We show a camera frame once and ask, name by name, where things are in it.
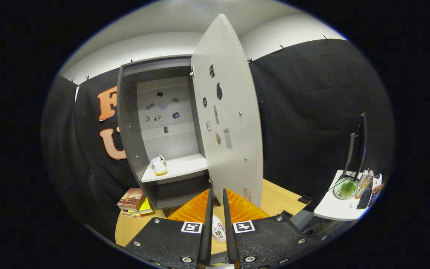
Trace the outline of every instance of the table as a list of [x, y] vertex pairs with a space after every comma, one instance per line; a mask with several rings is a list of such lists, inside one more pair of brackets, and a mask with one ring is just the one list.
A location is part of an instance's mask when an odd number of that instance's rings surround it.
[[[263, 179], [261, 210], [270, 216], [275, 216], [283, 212], [283, 210], [296, 215], [306, 206], [306, 204], [298, 201], [300, 197], [301, 196], [298, 194]], [[214, 215], [220, 218], [225, 226], [223, 204], [221, 206], [214, 205]], [[166, 218], [162, 210], [155, 210], [154, 213], [144, 216], [141, 219], [125, 216], [122, 212], [119, 213], [116, 225], [116, 244], [125, 247], [154, 217]], [[225, 252], [226, 250], [226, 243], [218, 243], [212, 238], [212, 254]]]
[[[331, 185], [328, 189], [332, 188], [336, 182], [338, 181], [339, 177], [343, 173], [343, 170], [338, 170], [336, 172], [336, 175], [334, 176], [333, 182], [331, 182]], [[353, 172], [347, 171], [346, 174], [350, 175]], [[358, 175], [358, 178], [360, 179], [363, 174], [360, 173]], [[377, 187], [381, 185], [383, 176], [379, 174], [379, 179], [373, 180], [373, 189], [374, 187]], [[313, 215], [335, 220], [335, 221], [353, 221], [360, 218], [367, 210], [369, 210], [370, 207], [367, 207], [365, 209], [356, 209], [360, 199], [355, 199], [354, 196], [350, 199], [342, 200], [336, 198], [336, 196], [333, 193], [333, 190], [330, 189], [326, 192], [325, 196], [321, 200], [321, 202], [318, 204], [318, 206], [314, 209]]]

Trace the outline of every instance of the ceiling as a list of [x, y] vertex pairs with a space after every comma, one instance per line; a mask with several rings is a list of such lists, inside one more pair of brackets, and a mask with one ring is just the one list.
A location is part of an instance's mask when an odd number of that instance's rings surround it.
[[239, 37], [265, 22], [304, 13], [275, 0], [162, 0], [121, 17], [90, 38], [65, 63], [64, 72], [85, 56], [128, 38], [163, 32], [203, 33], [225, 14]]

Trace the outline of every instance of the white sneaker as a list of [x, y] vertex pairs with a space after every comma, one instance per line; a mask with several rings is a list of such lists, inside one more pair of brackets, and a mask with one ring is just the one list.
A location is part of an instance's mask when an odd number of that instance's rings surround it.
[[225, 234], [222, 221], [215, 215], [213, 215], [212, 218], [212, 235], [218, 243], [225, 243], [227, 241], [227, 235]]
[[167, 163], [162, 155], [158, 155], [150, 161], [150, 167], [154, 170], [155, 175], [161, 176], [167, 174]]

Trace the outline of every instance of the orange letter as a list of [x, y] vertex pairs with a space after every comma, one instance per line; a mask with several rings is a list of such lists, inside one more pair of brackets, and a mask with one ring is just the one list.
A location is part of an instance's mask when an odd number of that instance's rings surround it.
[[112, 139], [113, 133], [114, 130], [106, 129], [102, 130], [99, 135], [102, 137], [102, 140], [104, 140], [104, 146], [106, 147], [107, 154], [109, 154], [109, 156], [115, 160], [123, 160], [127, 158], [127, 155], [125, 154], [125, 150], [119, 151], [116, 149], [114, 140]]
[[116, 114], [116, 111], [110, 107], [112, 104], [114, 107], [117, 106], [117, 86], [101, 92], [97, 95], [100, 100], [100, 116], [99, 121], [104, 121]]

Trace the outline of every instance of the cabinet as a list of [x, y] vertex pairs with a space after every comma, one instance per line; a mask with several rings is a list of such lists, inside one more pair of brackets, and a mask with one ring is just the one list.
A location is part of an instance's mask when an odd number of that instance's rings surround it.
[[[116, 109], [135, 180], [156, 209], [183, 205], [212, 187], [261, 205], [261, 124], [251, 72], [225, 15], [193, 55], [121, 66]], [[156, 176], [152, 158], [166, 158]]]

